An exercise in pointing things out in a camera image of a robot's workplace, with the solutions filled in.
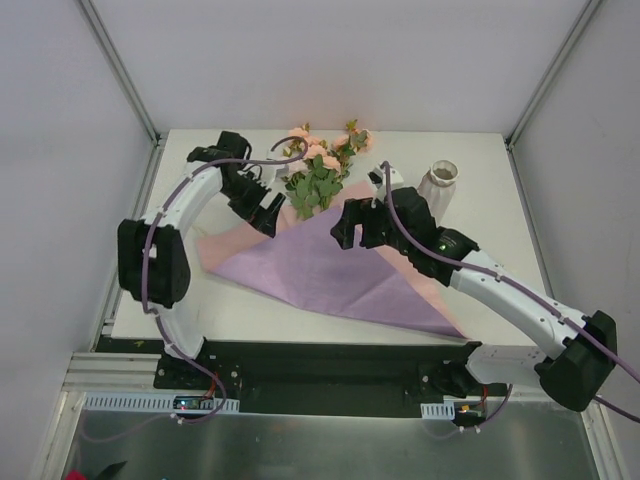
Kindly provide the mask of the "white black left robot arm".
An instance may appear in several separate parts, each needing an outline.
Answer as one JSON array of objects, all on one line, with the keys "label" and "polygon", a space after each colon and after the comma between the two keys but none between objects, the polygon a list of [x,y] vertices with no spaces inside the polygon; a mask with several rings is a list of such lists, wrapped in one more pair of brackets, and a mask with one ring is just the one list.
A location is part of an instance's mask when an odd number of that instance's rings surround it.
[{"label": "white black left robot arm", "polygon": [[285,201],[274,193],[260,171],[267,162],[250,159],[249,141],[223,131],[217,143],[197,147],[175,185],[159,206],[140,219],[125,219],[117,229],[120,287],[156,318],[165,351],[180,358],[176,375],[188,388],[204,387],[211,377],[210,363],[199,355],[205,337],[189,311],[187,296],[191,268],[185,247],[188,230],[214,197],[227,199],[231,211],[252,230],[276,235],[279,211]]}]

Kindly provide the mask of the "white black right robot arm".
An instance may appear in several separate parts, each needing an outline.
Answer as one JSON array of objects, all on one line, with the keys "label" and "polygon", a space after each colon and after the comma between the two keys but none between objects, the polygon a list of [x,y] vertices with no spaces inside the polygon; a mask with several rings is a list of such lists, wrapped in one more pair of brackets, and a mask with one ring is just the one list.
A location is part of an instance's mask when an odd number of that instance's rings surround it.
[{"label": "white black right robot arm", "polygon": [[528,369],[534,384],[569,410],[584,411],[615,367],[617,329],[608,314],[586,315],[518,283],[475,241],[437,225],[413,187],[346,200],[331,235],[342,249],[391,247],[419,274],[507,320],[542,354]]}]

